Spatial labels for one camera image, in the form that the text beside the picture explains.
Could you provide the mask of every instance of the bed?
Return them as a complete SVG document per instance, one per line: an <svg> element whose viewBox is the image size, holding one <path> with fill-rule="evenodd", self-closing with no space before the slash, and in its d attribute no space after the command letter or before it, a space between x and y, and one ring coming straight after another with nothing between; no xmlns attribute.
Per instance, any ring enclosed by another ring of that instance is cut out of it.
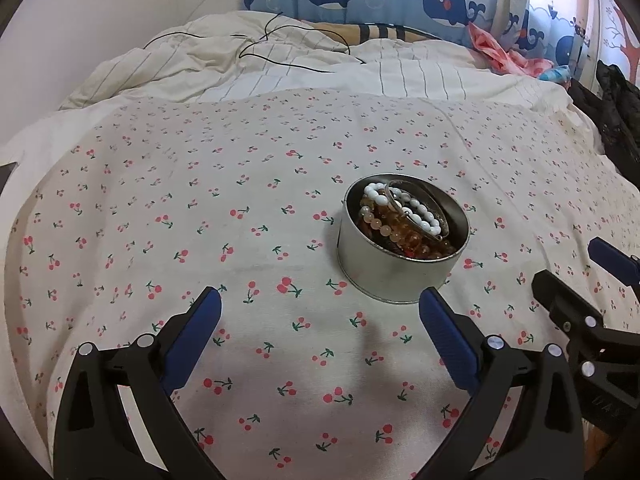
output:
<svg viewBox="0 0 640 480"><path fill-rule="evenodd" d="M210 285L222 319L172 399L228 478L412 478L468 396L414 306L340 270L340 201L369 174L429 180L465 209L472 237L440 291L485 333L565 345L531 295L542 269L607 326L640 330L638 302L586 253L594 236L637 251L638 190L562 87L497 76L444 41L347 49L262 12L157 36L0 148L0 166L18 162L0 195L0 399L45 468L78 346L156 333Z"/></svg>

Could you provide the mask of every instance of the blue gripper pad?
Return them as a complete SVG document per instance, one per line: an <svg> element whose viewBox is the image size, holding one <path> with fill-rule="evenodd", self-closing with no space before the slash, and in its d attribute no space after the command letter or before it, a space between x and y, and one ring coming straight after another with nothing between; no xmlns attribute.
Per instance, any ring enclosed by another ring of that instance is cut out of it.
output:
<svg viewBox="0 0 640 480"><path fill-rule="evenodd" d="M205 289L190 308L191 317L164 357L162 389L169 396L183 387L200 358L222 314L222 299L215 288Z"/></svg>
<svg viewBox="0 0 640 480"><path fill-rule="evenodd" d="M456 387L472 396L480 384L475 352L444 310L440 299L428 288L420 295L418 311Z"/></svg>
<svg viewBox="0 0 640 480"><path fill-rule="evenodd" d="M640 266L638 266L638 263L602 238L598 237L591 240L588 251L589 257L594 262L615 276L623 285L631 286L640 283Z"/></svg>

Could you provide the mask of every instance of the white beaded bracelet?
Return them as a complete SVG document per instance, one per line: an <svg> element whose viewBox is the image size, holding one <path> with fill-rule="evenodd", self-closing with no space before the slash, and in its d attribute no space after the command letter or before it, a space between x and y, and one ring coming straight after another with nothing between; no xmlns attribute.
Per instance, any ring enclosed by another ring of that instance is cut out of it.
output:
<svg viewBox="0 0 640 480"><path fill-rule="evenodd" d="M389 209L403 214L406 218L410 218L416 226L422 229L422 231L434 237L438 236L442 232L438 219L424 204L421 204L419 200L412 197L405 190L398 189L397 187L390 187L389 191L394 197L394 204L392 204L384 194L379 193L379 191L383 189L385 189L385 184L382 182L372 182L364 189L364 195L370 200L373 200L376 205L379 205L380 207L388 206Z"/></svg>

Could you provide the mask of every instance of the white wall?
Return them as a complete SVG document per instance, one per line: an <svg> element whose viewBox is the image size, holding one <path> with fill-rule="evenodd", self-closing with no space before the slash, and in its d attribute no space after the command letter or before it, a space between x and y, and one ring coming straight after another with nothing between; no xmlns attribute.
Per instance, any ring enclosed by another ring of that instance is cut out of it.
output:
<svg viewBox="0 0 640 480"><path fill-rule="evenodd" d="M0 37L0 146L105 59L241 0L24 0Z"/></svg>

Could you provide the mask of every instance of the white bead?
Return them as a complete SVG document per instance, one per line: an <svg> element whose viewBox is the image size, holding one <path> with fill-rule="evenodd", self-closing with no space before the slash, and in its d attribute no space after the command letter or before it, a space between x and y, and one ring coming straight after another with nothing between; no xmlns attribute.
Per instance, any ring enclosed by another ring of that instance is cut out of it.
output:
<svg viewBox="0 0 640 480"><path fill-rule="evenodd" d="M389 205L389 199L384 195L378 195L374 200L379 206Z"/></svg>

